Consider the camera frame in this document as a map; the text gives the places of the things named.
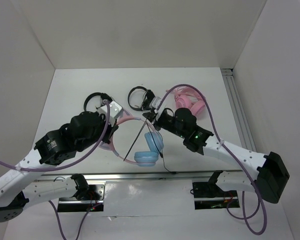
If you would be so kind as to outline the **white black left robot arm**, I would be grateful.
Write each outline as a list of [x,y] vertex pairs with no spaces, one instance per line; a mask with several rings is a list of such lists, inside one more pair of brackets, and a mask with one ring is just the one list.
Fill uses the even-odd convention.
[[17,165],[0,177],[0,223],[20,215],[25,209],[58,198],[82,200],[89,185],[82,174],[50,184],[32,184],[46,172],[52,172],[64,161],[72,159],[91,145],[109,142],[118,129],[118,113],[84,111],[70,123],[48,132]]

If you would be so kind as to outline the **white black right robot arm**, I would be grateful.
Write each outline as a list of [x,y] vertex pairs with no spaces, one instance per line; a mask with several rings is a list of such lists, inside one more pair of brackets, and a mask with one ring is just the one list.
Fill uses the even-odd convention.
[[237,165],[243,170],[244,173],[238,175],[226,171],[214,173],[208,184],[213,196],[232,190],[258,190],[263,200],[272,204],[279,202],[290,178],[279,154],[258,153],[218,139],[216,134],[197,125],[196,117],[187,108],[177,109],[174,115],[169,115],[166,110],[161,114],[152,110],[143,116],[156,130],[164,129],[181,137],[183,145],[191,152]]

